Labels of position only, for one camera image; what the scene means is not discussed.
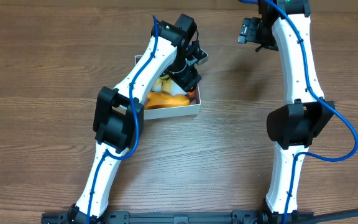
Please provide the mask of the white plush chicken toy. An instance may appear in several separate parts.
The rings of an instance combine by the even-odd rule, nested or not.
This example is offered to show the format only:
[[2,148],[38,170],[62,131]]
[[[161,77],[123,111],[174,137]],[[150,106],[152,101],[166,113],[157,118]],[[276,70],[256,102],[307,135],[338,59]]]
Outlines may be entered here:
[[169,75],[163,75],[158,78],[152,87],[153,92],[164,92],[169,93],[172,96],[185,95],[190,101],[195,99],[195,92],[185,92],[182,88],[177,85]]

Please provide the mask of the white box pink interior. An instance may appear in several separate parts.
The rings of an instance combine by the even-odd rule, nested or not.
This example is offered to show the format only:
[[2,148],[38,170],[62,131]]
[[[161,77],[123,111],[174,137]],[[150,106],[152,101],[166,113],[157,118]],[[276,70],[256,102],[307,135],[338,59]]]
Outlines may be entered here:
[[[155,82],[158,80],[156,76],[153,74],[149,75],[148,72],[152,72],[153,69],[146,68],[143,72],[140,72],[139,76],[135,80],[134,91],[137,86],[141,84],[145,84],[146,87],[152,87]],[[188,116],[188,115],[197,115],[200,111],[201,107],[201,97],[198,86],[194,90],[195,92],[195,99],[190,101],[190,105],[188,106],[178,106],[178,107],[171,107],[171,108],[159,108],[153,110],[146,110],[144,111],[144,119],[160,119],[160,118],[171,118],[177,116]]]

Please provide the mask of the orange rubber duck toy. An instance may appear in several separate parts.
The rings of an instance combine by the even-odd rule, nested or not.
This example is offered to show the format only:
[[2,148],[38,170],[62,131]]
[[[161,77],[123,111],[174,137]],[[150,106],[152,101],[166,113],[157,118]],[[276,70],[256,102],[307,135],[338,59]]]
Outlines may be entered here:
[[165,92],[150,92],[147,99],[146,110],[190,105],[190,99],[182,94],[173,96]]

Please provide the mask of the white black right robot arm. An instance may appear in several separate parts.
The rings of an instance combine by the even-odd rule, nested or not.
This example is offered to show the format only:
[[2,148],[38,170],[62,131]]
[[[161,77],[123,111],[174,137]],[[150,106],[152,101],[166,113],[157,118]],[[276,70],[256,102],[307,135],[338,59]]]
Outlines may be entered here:
[[239,42],[252,42],[280,54],[283,106],[267,116],[274,145],[272,179],[265,196],[267,213],[292,220],[298,210],[297,190],[309,147],[328,121],[335,105],[325,99],[314,67],[308,1],[257,1],[260,17],[244,19]]

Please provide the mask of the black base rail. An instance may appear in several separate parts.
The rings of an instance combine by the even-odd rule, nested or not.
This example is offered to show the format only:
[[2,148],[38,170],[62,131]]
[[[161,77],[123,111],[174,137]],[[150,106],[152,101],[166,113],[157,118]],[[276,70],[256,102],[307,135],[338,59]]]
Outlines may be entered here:
[[[128,211],[106,212],[97,221],[90,223],[109,224],[230,224],[230,223],[282,223],[283,215],[270,216],[267,212],[256,210],[234,210],[232,212],[201,213],[130,213]],[[86,215],[74,217],[69,212],[44,213],[40,223],[86,223]]]

